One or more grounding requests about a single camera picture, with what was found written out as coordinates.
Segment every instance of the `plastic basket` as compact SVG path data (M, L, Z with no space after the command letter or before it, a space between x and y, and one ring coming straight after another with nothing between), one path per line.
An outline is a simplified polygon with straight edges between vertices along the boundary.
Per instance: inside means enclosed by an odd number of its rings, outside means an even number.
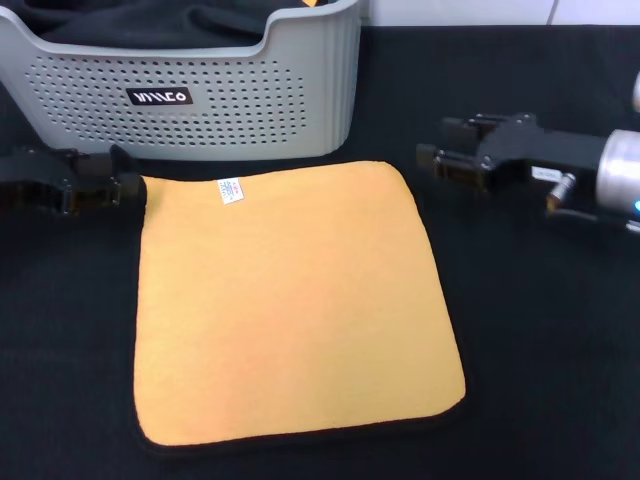
M283 9L252 47L129 50L46 42L0 7L0 81L42 140L139 158L320 156L351 125L358 0Z

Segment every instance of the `robotic arm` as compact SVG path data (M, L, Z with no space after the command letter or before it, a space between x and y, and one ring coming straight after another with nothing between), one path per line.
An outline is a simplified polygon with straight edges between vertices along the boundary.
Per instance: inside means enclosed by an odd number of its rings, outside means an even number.
M108 154L77 150L14 152L0 158L0 211L35 208L61 216L117 207L138 194L135 160L117 146Z
M640 76L634 92L640 110ZM541 128L535 115L446 118L454 150L418 145L420 168L435 178L496 192L513 184L545 189L550 214L575 214L640 232L640 133L609 138Z

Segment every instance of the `microfiber cloth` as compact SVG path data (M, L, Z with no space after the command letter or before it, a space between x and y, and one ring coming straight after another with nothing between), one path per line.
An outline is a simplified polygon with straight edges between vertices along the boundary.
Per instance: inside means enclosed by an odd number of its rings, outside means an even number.
M429 240L391 166L146 182L133 393L147 440L428 418L463 399Z
M113 48L214 48L260 43L267 19L318 0L0 0L42 39Z

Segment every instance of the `cable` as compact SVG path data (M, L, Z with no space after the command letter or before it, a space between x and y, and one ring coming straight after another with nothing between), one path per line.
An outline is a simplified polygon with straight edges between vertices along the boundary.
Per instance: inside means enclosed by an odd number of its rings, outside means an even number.
M554 210L552 212L547 212L547 217L554 217L554 216L560 216L560 217L574 217L574 218L579 218L581 220L587 220L589 222L594 222L594 223L598 223L598 217L596 217L595 215L591 215L588 213L584 213L584 212L577 212L576 210L566 210L566 209L560 209L560 210Z
M549 18L547 19L547 25L553 25L553 20L556 17L556 11L558 10L558 5L560 5L560 0L553 0L553 5L551 6L551 12L549 13Z

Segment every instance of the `black fabric inside basket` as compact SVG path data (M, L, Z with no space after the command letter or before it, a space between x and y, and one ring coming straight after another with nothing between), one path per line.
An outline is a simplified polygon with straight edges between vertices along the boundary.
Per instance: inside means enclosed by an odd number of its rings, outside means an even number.
M50 42L141 49L251 46L262 40L276 10L309 8L303 0L0 0L0 5Z

